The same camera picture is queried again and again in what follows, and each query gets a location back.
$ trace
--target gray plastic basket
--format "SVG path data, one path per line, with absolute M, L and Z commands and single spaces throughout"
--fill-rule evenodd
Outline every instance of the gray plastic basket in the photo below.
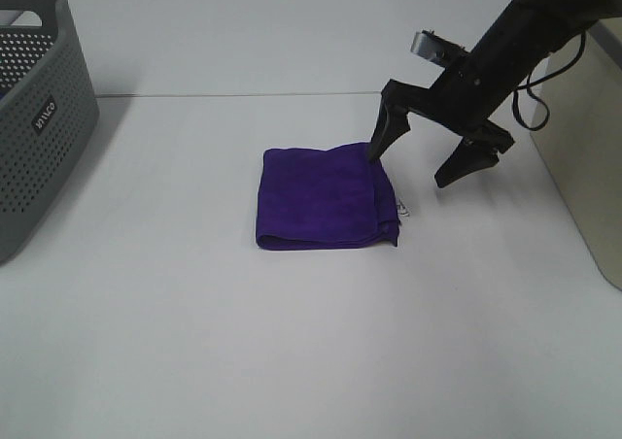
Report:
M 0 262 L 65 183 L 99 117 L 67 0 L 0 0 L 41 26 L 0 26 Z

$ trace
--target folded purple cloth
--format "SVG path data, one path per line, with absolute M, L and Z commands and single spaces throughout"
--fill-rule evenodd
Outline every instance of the folded purple cloth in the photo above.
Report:
M 330 151 L 268 150 L 263 155 L 256 238 L 267 250 L 397 246 L 396 196 L 366 143 Z

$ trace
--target white surface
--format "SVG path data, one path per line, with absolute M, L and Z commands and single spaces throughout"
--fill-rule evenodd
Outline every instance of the white surface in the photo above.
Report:
M 0 267 L 3 439 L 620 437 L 622 293 L 528 137 L 437 190 L 458 140 L 414 118 L 399 248 L 269 253 L 262 151 L 367 139 L 376 96 L 100 103 Z
M 70 0 L 98 94 L 380 91 L 429 84 L 433 28 L 471 48 L 509 0 Z

